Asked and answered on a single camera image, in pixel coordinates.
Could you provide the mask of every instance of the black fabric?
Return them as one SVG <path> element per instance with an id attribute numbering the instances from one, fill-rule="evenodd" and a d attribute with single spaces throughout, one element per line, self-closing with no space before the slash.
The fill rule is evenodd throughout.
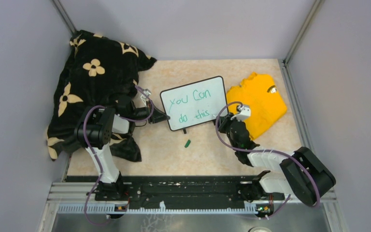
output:
<path id="1" fill-rule="evenodd" d="M 81 148 L 73 131 L 87 106 L 114 107 L 118 96 L 133 98 L 139 71 L 150 69 L 155 58 L 127 43 L 116 42 L 84 30 L 70 40 L 71 54 L 60 74 L 54 94 L 54 110 L 48 127 L 48 149 L 52 159 L 62 150 Z M 132 138 L 134 124 L 125 135 L 113 134 L 112 155 L 141 161 L 140 149 Z"/>

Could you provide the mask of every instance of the yellow folded cloth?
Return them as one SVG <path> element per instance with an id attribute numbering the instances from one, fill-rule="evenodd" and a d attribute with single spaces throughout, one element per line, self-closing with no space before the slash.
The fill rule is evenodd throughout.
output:
<path id="1" fill-rule="evenodd" d="M 274 80 L 268 74 L 253 72 L 241 81 L 239 86 L 233 86 L 227 92 L 227 102 L 239 101 L 249 105 L 251 116 L 244 122 L 251 139 L 256 139 L 268 130 L 286 112 L 286 105 L 276 89 Z M 237 105 L 228 110 L 237 113 Z"/>

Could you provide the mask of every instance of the marble table surface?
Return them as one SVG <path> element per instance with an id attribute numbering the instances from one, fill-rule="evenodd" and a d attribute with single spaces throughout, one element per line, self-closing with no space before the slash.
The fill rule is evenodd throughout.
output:
<path id="1" fill-rule="evenodd" d="M 252 72 L 270 74 L 288 107 L 287 113 L 255 142 L 287 152 L 298 149 L 300 139 L 276 59 L 160 60 L 150 70 L 140 72 L 139 85 L 152 92 L 151 99 L 163 110 L 163 90 L 220 75 L 228 91 Z M 139 94 L 134 102 L 142 107 Z M 136 128 L 133 137 L 141 149 L 142 162 L 113 157 L 122 175 L 253 175 L 262 170 L 241 164 L 234 152 L 221 144 L 211 122 L 188 128 L 187 134 L 171 131 L 167 122 L 148 124 Z M 184 148 L 187 140 L 191 144 Z M 67 175 L 97 175 L 84 149 L 72 154 Z"/>

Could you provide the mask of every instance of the white wall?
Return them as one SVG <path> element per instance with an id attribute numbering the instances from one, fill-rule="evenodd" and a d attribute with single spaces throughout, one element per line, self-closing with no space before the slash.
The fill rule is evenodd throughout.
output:
<path id="1" fill-rule="evenodd" d="M 350 231 L 371 231 L 371 1 L 327 0 L 289 67 Z"/>
<path id="2" fill-rule="evenodd" d="M 52 162 L 43 135 L 70 33 L 49 0 L 0 0 L 0 232 L 38 228 Z"/>
<path id="3" fill-rule="evenodd" d="M 284 58 L 314 0 L 61 0 L 77 29 L 157 59 Z"/>

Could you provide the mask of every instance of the whiteboard frame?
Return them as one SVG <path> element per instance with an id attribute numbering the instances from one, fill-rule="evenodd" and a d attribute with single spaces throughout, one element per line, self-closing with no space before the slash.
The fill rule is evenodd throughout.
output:
<path id="1" fill-rule="evenodd" d="M 214 79 L 214 78 L 218 78 L 218 77 L 220 77 L 221 80 L 222 80 L 222 82 L 223 82 L 224 98 L 225 98 L 225 103 L 227 104 L 227 93 L 226 93 L 226 91 L 225 91 L 224 78 L 223 78 L 222 76 L 214 76 L 214 77 L 210 77 L 210 78 L 207 78 L 207 79 L 204 79 L 204 80 L 196 81 L 196 82 L 193 82 L 193 83 L 189 83 L 189 84 L 185 84 L 185 85 L 182 85 L 182 86 L 177 86 L 177 87 L 174 87 L 174 88 L 169 88 L 169 89 L 166 89 L 166 90 L 161 91 L 161 92 L 160 92 L 160 100 L 161 100 L 161 104 L 163 105 L 164 113 L 166 113 L 166 108 L 164 107 L 163 99 L 162 99 L 162 97 L 161 97 L 161 94 L 162 94 L 163 92 L 170 91 L 170 90 L 173 90 L 173 89 L 176 89 L 176 88 L 181 88 L 181 87 L 184 87 L 184 86 L 189 86 L 189 85 L 192 85 L 192 84 L 195 84 L 195 83 L 198 83 L 198 82 L 208 81 L 208 80 L 210 80 L 210 79 Z M 172 129 L 171 129 L 170 121 L 169 121 L 169 120 L 167 120 L 167 123 L 168 123 L 168 125 L 169 125 L 169 129 L 170 129 L 171 131 L 180 131 L 180 130 L 185 130 L 186 128 L 190 128 L 190 127 L 193 127 L 193 126 L 196 126 L 196 125 L 200 125 L 200 124 L 203 124 L 203 123 L 207 123 L 207 122 L 210 122 L 210 121 L 213 121 L 213 120 L 208 120 L 208 121 L 205 121 L 205 122 L 201 122 L 201 123 L 199 123 L 199 124 L 194 124 L 194 125 L 192 125 L 192 126 L 183 127 L 183 128 L 176 129 L 176 130 L 172 130 Z"/>

